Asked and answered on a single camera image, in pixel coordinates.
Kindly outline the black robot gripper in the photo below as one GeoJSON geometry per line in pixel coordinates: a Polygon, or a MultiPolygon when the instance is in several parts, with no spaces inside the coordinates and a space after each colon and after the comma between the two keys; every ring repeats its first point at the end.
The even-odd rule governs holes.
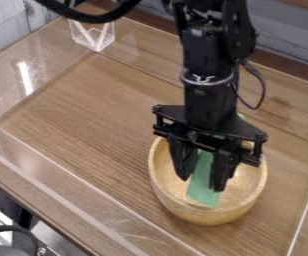
{"type": "Polygon", "coordinates": [[[155,134],[169,142],[176,174],[184,181],[195,172],[199,151],[213,153],[209,187],[223,192],[241,163],[261,164],[268,134],[240,117],[236,82],[187,83],[184,93],[184,105],[153,107],[155,134]]]}

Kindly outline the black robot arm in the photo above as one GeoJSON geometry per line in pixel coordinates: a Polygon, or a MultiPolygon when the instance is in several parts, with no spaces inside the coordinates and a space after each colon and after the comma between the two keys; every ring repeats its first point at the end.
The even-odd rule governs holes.
{"type": "Polygon", "coordinates": [[[177,176],[197,171],[199,152],[212,154],[209,188],[225,190],[240,164],[257,167],[268,133],[240,117],[240,70],[257,76],[248,57],[259,33],[247,0],[163,0],[183,45],[181,105],[156,105],[155,134],[169,143],[177,176]]]}

